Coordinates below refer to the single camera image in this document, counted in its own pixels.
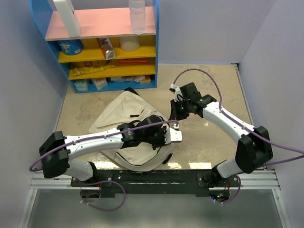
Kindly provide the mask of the beige student backpack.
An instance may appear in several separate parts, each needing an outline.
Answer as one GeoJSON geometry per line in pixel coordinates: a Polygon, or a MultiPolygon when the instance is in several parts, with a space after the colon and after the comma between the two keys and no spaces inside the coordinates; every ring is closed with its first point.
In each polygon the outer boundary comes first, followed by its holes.
{"type": "MultiPolygon", "coordinates": [[[[162,117],[165,121],[168,120],[138,94],[125,91],[110,102],[92,124],[89,132],[104,132],[123,123],[142,121],[153,114],[162,117]]],[[[137,147],[105,150],[102,153],[128,170],[151,171],[161,164],[166,164],[173,155],[172,150],[172,144],[153,150],[150,144],[141,143],[137,147]]]]}

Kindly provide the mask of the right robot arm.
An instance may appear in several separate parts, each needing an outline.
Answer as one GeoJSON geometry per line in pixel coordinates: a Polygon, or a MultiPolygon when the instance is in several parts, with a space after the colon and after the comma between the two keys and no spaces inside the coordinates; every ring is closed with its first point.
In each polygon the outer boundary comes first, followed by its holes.
{"type": "Polygon", "coordinates": [[[273,158],[272,147],[268,143],[269,133],[265,127],[256,128],[242,122],[221,108],[214,97],[202,96],[194,83],[182,87],[171,84],[170,91],[175,96],[171,100],[170,119],[180,121],[190,114],[197,114],[219,127],[237,145],[233,159],[219,163],[203,177],[210,187],[223,186],[235,174],[250,174],[273,158]]]}

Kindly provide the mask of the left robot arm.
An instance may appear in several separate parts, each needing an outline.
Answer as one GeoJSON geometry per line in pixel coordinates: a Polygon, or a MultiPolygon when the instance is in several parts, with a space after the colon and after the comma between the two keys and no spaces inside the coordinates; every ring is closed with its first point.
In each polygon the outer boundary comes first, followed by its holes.
{"type": "Polygon", "coordinates": [[[170,144],[170,125],[160,116],[151,115],[142,121],[123,123],[100,133],[81,136],[64,136],[61,131],[52,133],[39,149],[44,178],[60,175],[75,177],[87,186],[98,182],[92,162],[78,157],[96,151],[125,149],[147,143],[153,149],[170,144]]]}

